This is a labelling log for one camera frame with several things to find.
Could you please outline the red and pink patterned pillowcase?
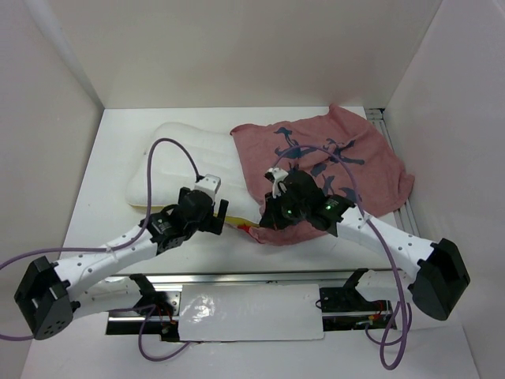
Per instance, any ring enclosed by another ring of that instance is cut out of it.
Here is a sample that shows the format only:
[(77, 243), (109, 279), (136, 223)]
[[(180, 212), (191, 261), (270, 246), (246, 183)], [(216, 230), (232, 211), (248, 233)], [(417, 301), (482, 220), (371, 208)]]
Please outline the red and pink patterned pillowcase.
[(361, 201), (363, 209), (375, 217), (392, 211), (387, 199), (386, 180), (378, 148), (381, 135), (361, 116), (331, 105), (324, 115), (297, 121), (281, 121), (268, 126), (243, 124), (230, 131), (234, 139), (246, 188), (264, 208), (271, 183), (264, 177), (272, 166), (305, 171), (327, 195)]

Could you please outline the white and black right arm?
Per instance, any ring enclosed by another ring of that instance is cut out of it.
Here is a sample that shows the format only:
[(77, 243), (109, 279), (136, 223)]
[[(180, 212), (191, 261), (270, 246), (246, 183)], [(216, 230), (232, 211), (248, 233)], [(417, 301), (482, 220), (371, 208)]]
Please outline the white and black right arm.
[(265, 173), (271, 192), (265, 195), (260, 226), (285, 231), (301, 223), (336, 238), (356, 242), (384, 257), (412, 283), (404, 289), (424, 314), (445, 321), (469, 286), (470, 277), (456, 244), (448, 239), (433, 242), (401, 231), (339, 195), (327, 195), (304, 171), (289, 173), (273, 167)]

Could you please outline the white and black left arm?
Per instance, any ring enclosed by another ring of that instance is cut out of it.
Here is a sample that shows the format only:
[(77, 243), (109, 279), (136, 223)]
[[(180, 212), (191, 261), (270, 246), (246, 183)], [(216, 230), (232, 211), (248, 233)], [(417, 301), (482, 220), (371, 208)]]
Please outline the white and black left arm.
[(188, 241), (198, 231), (220, 235), (229, 202), (215, 203), (206, 193), (183, 188), (178, 202), (151, 213), (129, 232), (106, 245), (74, 257), (32, 261), (14, 301), (35, 340), (46, 340), (74, 319), (110, 310), (152, 310), (172, 314), (168, 297), (144, 274), (119, 280), (112, 276), (136, 263), (151, 260)]

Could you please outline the white pillow with yellow edge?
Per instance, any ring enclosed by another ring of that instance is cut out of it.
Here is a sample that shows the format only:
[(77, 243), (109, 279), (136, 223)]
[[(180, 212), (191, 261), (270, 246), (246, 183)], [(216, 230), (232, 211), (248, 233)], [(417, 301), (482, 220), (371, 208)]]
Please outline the white pillow with yellow edge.
[(147, 164), (152, 145), (160, 138), (179, 142), (190, 154), (169, 142), (157, 145), (151, 164), (151, 205), (163, 207), (178, 199), (182, 187), (193, 188), (198, 170), (221, 178), (216, 199), (229, 201), (227, 215), (258, 224), (260, 206), (249, 194), (238, 153), (231, 136), (199, 129), (179, 122), (166, 122), (151, 135), (136, 172), (125, 188), (126, 202), (135, 207), (146, 207)]

